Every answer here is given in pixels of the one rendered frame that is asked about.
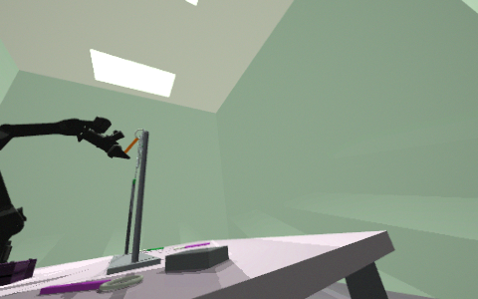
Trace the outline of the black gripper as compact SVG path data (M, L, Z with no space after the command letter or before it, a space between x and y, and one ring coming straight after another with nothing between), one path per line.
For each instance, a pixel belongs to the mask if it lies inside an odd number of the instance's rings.
M118 142L111 143L105 136L101 136L95 143L95 146L96 148L104 150L110 158L120 157L130 159L130 156L122 150Z

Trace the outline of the orange handle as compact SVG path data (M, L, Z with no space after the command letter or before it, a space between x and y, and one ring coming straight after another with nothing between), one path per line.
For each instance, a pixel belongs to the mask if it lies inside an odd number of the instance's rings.
M142 131L142 129L139 129L139 130ZM135 143L136 143L138 140L140 140L140 138L138 138L137 135L136 135L136 133L137 133L139 130L137 130L137 131L135 132L136 139L135 139L135 140L130 144L130 146L124 151L125 153L128 153L128 151L135 145Z

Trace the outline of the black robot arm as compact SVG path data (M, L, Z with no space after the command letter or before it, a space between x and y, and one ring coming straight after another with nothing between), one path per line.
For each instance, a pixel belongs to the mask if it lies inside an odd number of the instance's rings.
M54 123L2 125L0 126L0 150L16 137L53 134L77 136L78 142L84 139L94 145L111 125L108 119L98 116L93 121L71 118ZM115 130L112 135L106 135L106 137L111 143L116 143L124 138L124 134L122 131ZM26 219L22 207L16 209L12 205L0 170L0 264L8 262L13 247L10 246L12 240L9 239L24 228Z

